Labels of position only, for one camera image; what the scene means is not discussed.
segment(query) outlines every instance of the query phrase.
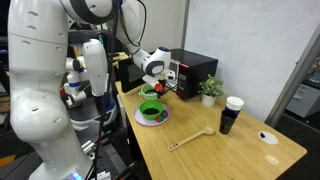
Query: green bowl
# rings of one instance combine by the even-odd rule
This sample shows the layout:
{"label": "green bowl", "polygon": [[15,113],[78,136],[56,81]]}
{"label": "green bowl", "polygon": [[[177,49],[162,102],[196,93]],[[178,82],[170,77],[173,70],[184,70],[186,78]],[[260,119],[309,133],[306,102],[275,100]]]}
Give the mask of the green bowl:
{"label": "green bowl", "polygon": [[163,111],[163,105],[159,101],[146,101],[142,103],[139,110],[144,118],[155,120]]}
{"label": "green bowl", "polygon": [[142,86],[141,91],[139,92],[139,95],[143,96],[143,98],[147,101],[157,100],[158,99],[157,93],[150,93],[150,94],[145,93],[150,89],[153,89],[152,86],[149,84],[145,84],[144,86]]}

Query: floor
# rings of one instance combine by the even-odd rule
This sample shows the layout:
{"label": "floor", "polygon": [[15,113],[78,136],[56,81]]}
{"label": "floor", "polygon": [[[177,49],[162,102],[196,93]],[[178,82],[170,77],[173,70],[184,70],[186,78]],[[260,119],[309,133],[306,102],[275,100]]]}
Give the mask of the floor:
{"label": "floor", "polygon": [[308,153],[279,180],[320,179],[320,112],[301,118],[285,111],[276,130],[303,146]]}

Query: paper cup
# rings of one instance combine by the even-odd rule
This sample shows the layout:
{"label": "paper cup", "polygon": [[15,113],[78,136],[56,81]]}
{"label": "paper cup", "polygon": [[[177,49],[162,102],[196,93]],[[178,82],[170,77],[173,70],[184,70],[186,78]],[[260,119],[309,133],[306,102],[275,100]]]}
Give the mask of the paper cup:
{"label": "paper cup", "polygon": [[230,96],[227,98],[225,110],[231,110],[238,116],[243,104],[244,102],[242,99],[235,96]]}

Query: white casing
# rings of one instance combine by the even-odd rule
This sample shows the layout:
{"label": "white casing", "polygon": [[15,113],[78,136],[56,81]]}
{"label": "white casing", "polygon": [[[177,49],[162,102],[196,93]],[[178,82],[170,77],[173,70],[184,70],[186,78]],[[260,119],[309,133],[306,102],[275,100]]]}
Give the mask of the white casing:
{"label": "white casing", "polygon": [[[133,45],[128,45],[127,48],[130,50],[130,51],[133,51],[136,50],[136,47],[134,47]],[[143,59],[145,58],[148,58],[150,57],[150,54],[147,53],[145,50],[143,49],[139,49],[137,53],[133,54],[132,55],[132,59],[133,59],[133,62],[136,66],[138,66],[140,69],[143,70],[143,67],[142,66],[142,62],[143,62]]]}
{"label": "white casing", "polygon": [[83,72],[79,73],[81,81],[89,81],[88,70],[83,69]]}
{"label": "white casing", "polygon": [[60,0],[12,0],[9,13],[11,125],[43,163],[29,179],[85,177],[92,161],[81,149],[60,99],[68,23]]}
{"label": "white casing", "polygon": [[[137,43],[137,40],[141,35],[141,28],[139,25],[138,18],[136,16],[136,14],[133,12],[133,10],[128,2],[123,3],[121,7],[122,7],[123,14],[125,17],[126,29],[127,29],[128,35],[129,35],[132,42]],[[113,29],[113,20],[108,21],[107,26],[110,29]],[[129,51],[131,53],[134,53],[139,49],[139,47],[134,47],[134,46],[131,47],[130,46],[131,45],[130,41],[126,37],[125,32],[124,32],[123,28],[121,27],[120,18],[118,20],[117,38],[129,49]]]}
{"label": "white casing", "polygon": [[67,61],[66,61],[66,71],[74,71],[75,69],[73,68],[73,63],[74,61],[77,61],[73,58],[69,58],[67,57]]}
{"label": "white casing", "polygon": [[158,80],[160,79],[160,76],[157,75],[155,77],[151,77],[149,75],[145,75],[142,77],[142,80],[148,84],[150,84],[152,87],[155,87],[156,84],[159,84]]}
{"label": "white casing", "polygon": [[[69,83],[69,90],[70,90],[70,92],[67,93],[67,94],[72,94],[74,96],[77,96],[78,95],[78,91],[79,91],[79,89],[81,87],[79,73],[77,71],[71,71],[67,76],[67,80],[68,80],[68,83]],[[70,83],[78,83],[79,85],[71,87]]]}
{"label": "white casing", "polygon": [[68,105],[71,106],[73,104],[77,104],[77,103],[80,103],[82,102],[83,100],[87,99],[87,95],[84,91],[79,91],[77,93],[77,95],[73,95],[73,94],[70,94],[70,96],[72,96],[74,102],[71,101],[71,99],[68,97]]}
{"label": "white casing", "polygon": [[99,17],[108,16],[112,11],[111,0],[86,0],[86,4],[90,11]]}
{"label": "white casing", "polygon": [[71,94],[69,83],[64,83],[63,88],[66,94]]}
{"label": "white casing", "polygon": [[[90,23],[86,22],[82,18],[79,17],[79,15],[76,13],[76,11],[73,9],[70,0],[61,0],[62,5],[65,8],[65,12],[76,22],[81,23]],[[112,8],[112,1],[111,0],[86,0],[86,4],[89,7],[90,11],[99,16],[104,17],[109,15]]]}
{"label": "white casing", "polygon": [[103,96],[108,80],[108,64],[105,50],[100,41],[91,39],[83,44],[83,58],[89,73],[94,96]]}
{"label": "white casing", "polygon": [[147,68],[149,68],[148,66],[151,65],[152,62],[161,61],[161,62],[164,62],[164,66],[152,67],[152,74],[147,73],[147,75],[154,76],[160,73],[166,74],[169,72],[170,59],[171,59],[170,51],[163,51],[158,48],[156,52],[154,52],[151,56],[146,57],[142,60],[141,68],[145,73],[147,73]]}
{"label": "white casing", "polygon": [[176,74],[174,73],[174,71],[169,70],[169,72],[165,75],[165,78],[168,82],[170,83],[176,83]]}

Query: potted plant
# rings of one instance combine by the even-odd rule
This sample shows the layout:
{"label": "potted plant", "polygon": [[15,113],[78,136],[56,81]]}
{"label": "potted plant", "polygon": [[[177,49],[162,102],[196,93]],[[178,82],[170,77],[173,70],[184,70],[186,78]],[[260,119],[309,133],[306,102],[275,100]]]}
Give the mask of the potted plant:
{"label": "potted plant", "polygon": [[216,97],[227,94],[222,88],[223,80],[216,79],[208,74],[208,79],[204,82],[200,82],[200,93],[202,93],[202,104],[205,106],[212,106],[216,100]]}

